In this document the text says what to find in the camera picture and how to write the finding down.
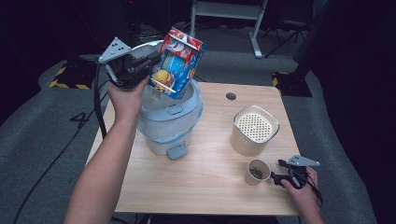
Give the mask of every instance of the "perforated lid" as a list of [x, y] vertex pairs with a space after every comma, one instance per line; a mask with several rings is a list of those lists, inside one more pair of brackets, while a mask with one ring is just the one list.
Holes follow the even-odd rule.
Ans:
[[250, 140], [263, 143], [269, 141], [278, 130], [278, 123], [265, 110], [248, 107], [235, 118], [235, 125]]

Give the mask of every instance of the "black cable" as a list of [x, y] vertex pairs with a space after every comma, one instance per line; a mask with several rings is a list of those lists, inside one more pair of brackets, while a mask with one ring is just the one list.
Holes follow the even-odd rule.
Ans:
[[198, 76], [196, 76], [196, 75], [194, 75], [193, 77], [196, 77], [196, 78], [200, 79], [201, 81], [206, 82], [206, 80], [204, 80], [203, 78], [198, 77]]
[[124, 220], [122, 220], [122, 219], [120, 219], [118, 217], [111, 217], [111, 220], [120, 222], [122, 224], [128, 224], [128, 222], [126, 222], [126, 221], [124, 221]]
[[[105, 97], [107, 96], [107, 93], [104, 95], [104, 97], [102, 97], [102, 99], [100, 99], [100, 102], [102, 102]], [[77, 131], [75, 132], [75, 134], [72, 136], [72, 138], [69, 140], [69, 142], [67, 142], [67, 144], [64, 146], [64, 148], [61, 150], [61, 152], [55, 157], [55, 159], [51, 162], [51, 164], [47, 167], [47, 169], [44, 171], [44, 173], [37, 179], [37, 181], [35, 182], [35, 184], [32, 186], [32, 188], [29, 190], [28, 194], [26, 195], [26, 197], [23, 199], [23, 202], [20, 206], [20, 208], [18, 209], [17, 215], [15, 215], [14, 217], [14, 221], [12, 222], [13, 224], [16, 224], [18, 221], [18, 218], [21, 214], [21, 211], [23, 209], [23, 207], [25, 206], [25, 204], [27, 203], [27, 201], [29, 200], [30, 196], [32, 195], [33, 191], [35, 191], [35, 188], [37, 188], [38, 184], [41, 182], [41, 180], [44, 178], [44, 176], [47, 174], [47, 172], [50, 170], [50, 168], [52, 168], [53, 164], [55, 164], [55, 162], [57, 160], [59, 160], [59, 158], [61, 158], [61, 156], [64, 154], [64, 152], [67, 150], [67, 148], [70, 146], [70, 144], [72, 144], [73, 140], [77, 137], [79, 131], [81, 131], [81, 129], [84, 127], [85, 123], [88, 122], [88, 120], [90, 119], [91, 115], [93, 114], [94, 110], [91, 111], [91, 113], [88, 115], [88, 117], [85, 119], [85, 121], [81, 122], [81, 125], [78, 126]]]
[[76, 3], [74, 2], [74, 0], [70, 0], [70, 2], [72, 3], [73, 7], [75, 8], [77, 14], [79, 15], [79, 17], [82, 20], [82, 23], [84, 24], [85, 28], [87, 29], [88, 33], [90, 33], [91, 37], [96, 41], [96, 43], [99, 45], [99, 47], [104, 48], [105, 45], [103, 45], [96, 37], [96, 35], [93, 34], [93, 31], [90, 29], [90, 27], [88, 26], [87, 22], [85, 21], [84, 17], [82, 16], [81, 12], [79, 11]]
[[105, 120], [103, 119], [103, 115], [102, 115], [102, 107], [101, 107], [99, 89], [98, 89], [100, 66], [101, 64], [97, 64], [96, 66], [96, 76], [95, 76], [95, 81], [93, 83], [93, 105], [94, 105], [96, 117], [99, 122], [99, 127], [102, 132], [102, 137], [105, 138], [107, 134], [107, 130], [105, 125]]
[[309, 184], [309, 186], [311, 186], [311, 189], [317, 195], [317, 197], [319, 199], [319, 207], [321, 207], [323, 205], [323, 197], [321, 196], [321, 193], [318, 190], [317, 186], [315, 186], [315, 183], [314, 183], [314, 180], [312, 179], [312, 177], [311, 176], [308, 176], [308, 177], [312, 180], [312, 183], [313, 183], [313, 184], [311, 184], [311, 183], [308, 182], [308, 184]]
[[108, 82], [110, 81], [110, 79], [106, 80], [105, 82], [103, 82], [98, 88], [99, 90]]

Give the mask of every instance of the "black hole on table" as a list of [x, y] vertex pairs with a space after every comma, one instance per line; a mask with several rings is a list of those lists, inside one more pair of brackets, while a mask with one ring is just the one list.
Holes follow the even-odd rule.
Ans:
[[227, 94], [225, 94], [225, 97], [227, 97], [227, 99], [229, 99], [229, 100], [235, 100], [236, 99], [236, 95], [233, 92], [228, 92]]

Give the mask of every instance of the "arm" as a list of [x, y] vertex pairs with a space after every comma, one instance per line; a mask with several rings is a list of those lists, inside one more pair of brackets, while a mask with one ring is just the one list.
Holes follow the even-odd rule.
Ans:
[[[306, 167], [306, 171], [313, 179], [315, 186], [318, 186], [317, 172], [311, 167]], [[307, 224], [326, 223], [319, 212], [317, 195], [309, 185], [305, 185], [302, 189], [295, 189], [288, 180], [283, 179], [281, 183], [289, 192]]]
[[73, 190], [64, 223], [109, 223], [120, 197], [136, 133], [141, 94], [148, 80], [131, 90], [110, 85], [115, 121]]

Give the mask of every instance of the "white basket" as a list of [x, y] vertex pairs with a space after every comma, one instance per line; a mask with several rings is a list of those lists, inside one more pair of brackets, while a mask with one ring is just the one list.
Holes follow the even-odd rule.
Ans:
[[231, 145], [243, 156], [259, 155], [278, 132], [279, 123], [267, 111], [251, 105], [239, 111], [233, 118]]

